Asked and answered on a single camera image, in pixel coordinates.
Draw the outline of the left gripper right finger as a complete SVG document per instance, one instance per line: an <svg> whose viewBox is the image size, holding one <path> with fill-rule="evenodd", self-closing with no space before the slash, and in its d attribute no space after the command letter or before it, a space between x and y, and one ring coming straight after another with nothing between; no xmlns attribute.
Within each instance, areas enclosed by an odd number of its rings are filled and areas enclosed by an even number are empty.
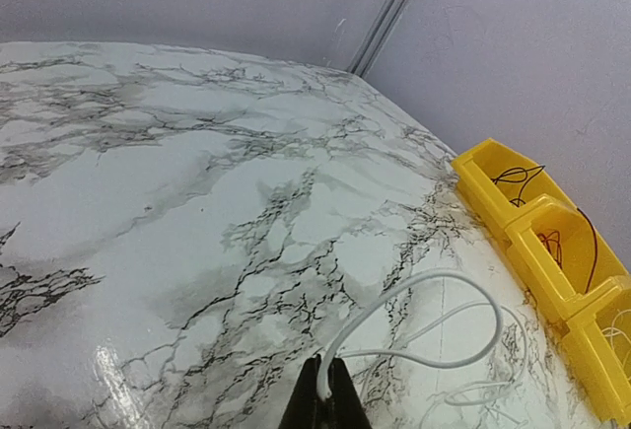
<svg viewBox="0 0 631 429"><path fill-rule="evenodd" d="M333 429L371 429L344 361L334 358L328 370L331 396L325 403L325 424Z"/></svg>

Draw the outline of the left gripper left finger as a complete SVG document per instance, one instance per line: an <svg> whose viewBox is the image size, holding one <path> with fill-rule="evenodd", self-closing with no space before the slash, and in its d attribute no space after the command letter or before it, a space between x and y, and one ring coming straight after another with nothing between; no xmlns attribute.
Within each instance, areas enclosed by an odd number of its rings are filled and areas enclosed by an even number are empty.
<svg viewBox="0 0 631 429"><path fill-rule="evenodd" d="M280 420L279 429L316 429L322 425L321 401L316 392L316 376L321 357L308 358L302 366Z"/></svg>

